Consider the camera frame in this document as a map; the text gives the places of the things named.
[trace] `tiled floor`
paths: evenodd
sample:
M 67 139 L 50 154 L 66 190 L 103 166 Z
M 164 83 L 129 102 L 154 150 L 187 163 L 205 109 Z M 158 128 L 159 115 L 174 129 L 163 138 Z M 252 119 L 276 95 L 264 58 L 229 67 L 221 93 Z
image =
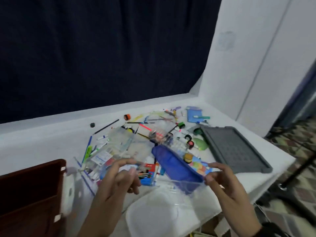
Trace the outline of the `tiled floor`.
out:
M 294 130 L 269 139 L 271 143 L 296 158 L 295 163 L 279 178 L 285 180 L 316 151 L 316 119 L 299 122 Z M 293 184 L 294 195 L 316 215 L 316 165 L 308 167 Z M 315 237 L 316 229 L 281 200 L 273 200 L 270 207 L 262 207 L 271 222 L 295 237 Z

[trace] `gray tray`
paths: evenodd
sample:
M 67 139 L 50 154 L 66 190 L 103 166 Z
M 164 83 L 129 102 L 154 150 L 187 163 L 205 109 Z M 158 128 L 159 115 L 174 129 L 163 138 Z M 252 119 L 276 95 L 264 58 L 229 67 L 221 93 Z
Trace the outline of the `gray tray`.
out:
M 271 173 L 271 165 L 234 127 L 201 126 L 203 137 L 217 162 L 227 164 L 234 173 Z

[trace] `brown plastic box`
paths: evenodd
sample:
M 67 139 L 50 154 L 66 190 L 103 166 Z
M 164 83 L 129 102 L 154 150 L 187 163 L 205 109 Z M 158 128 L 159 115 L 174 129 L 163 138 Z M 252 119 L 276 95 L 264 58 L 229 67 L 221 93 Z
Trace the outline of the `brown plastic box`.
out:
M 60 214 L 64 159 L 0 176 L 0 236 L 56 236 Z

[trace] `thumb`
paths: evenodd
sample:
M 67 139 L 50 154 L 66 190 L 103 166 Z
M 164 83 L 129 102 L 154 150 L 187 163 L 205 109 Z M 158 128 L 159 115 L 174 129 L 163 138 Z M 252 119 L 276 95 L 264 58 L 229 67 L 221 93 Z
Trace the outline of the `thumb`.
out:
M 116 192 L 112 196 L 115 201 L 123 203 L 125 195 L 134 181 L 135 175 L 135 168 L 130 168 L 129 171 L 125 171 L 123 179 L 120 181 Z
M 225 200 L 226 198 L 229 198 L 228 195 L 226 195 L 226 193 L 223 191 L 222 187 L 211 175 L 208 174 L 205 176 L 205 183 L 212 189 L 219 202 Z

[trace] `black stand leg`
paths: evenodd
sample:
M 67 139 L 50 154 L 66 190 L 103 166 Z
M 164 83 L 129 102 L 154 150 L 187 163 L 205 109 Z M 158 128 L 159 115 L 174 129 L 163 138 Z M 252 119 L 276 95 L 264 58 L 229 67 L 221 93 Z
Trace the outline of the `black stand leg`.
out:
M 281 199 L 291 205 L 302 217 L 312 225 L 316 226 L 316 217 L 309 211 L 299 200 L 296 199 L 292 193 L 289 184 L 298 176 L 302 171 L 308 167 L 316 159 L 316 154 L 311 156 L 300 168 L 298 168 L 289 178 L 283 183 L 274 183 L 266 193 L 257 200 L 258 205 L 268 205 L 272 199 Z

